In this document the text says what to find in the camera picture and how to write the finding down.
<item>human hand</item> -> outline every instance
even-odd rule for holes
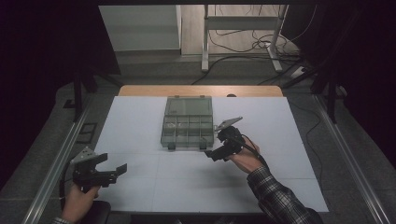
[[[81,221],[91,209],[93,199],[98,197],[99,188],[100,186],[92,187],[87,193],[84,193],[78,185],[73,183],[66,197],[62,219],[72,223]]]
[[[245,139],[245,142],[248,146],[256,149],[257,152],[260,153],[260,148],[256,144],[254,144],[245,136],[243,136],[243,138]],[[228,156],[226,159],[233,161],[239,169],[248,174],[263,166],[262,163],[253,155],[253,153],[245,147],[242,148],[238,154]]]

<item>person's left hand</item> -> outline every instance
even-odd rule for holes
[[[84,193],[78,185],[73,183],[66,197],[62,219],[72,223],[81,221],[91,209],[93,199],[98,196],[99,188],[100,186],[92,187],[87,193]]]

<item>white tabletop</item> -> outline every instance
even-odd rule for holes
[[[213,162],[198,148],[161,145],[166,97],[114,99],[95,152],[108,153],[98,171],[128,163],[100,200],[113,211],[141,213],[260,213],[247,174],[231,161]],[[242,116],[234,127],[260,148],[272,174],[318,212],[328,208],[284,97],[213,97],[214,124]],[[216,139],[214,148],[220,147]]]

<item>wall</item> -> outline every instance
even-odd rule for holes
[[[115,51],[180,49],[180,6],[99,8]]]

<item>plaid shirt sleeve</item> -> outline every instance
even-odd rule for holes
[[[281,185],[270,170],[261,167],[247,177],[260,209],[276,223],[315,223],[291,189]]]

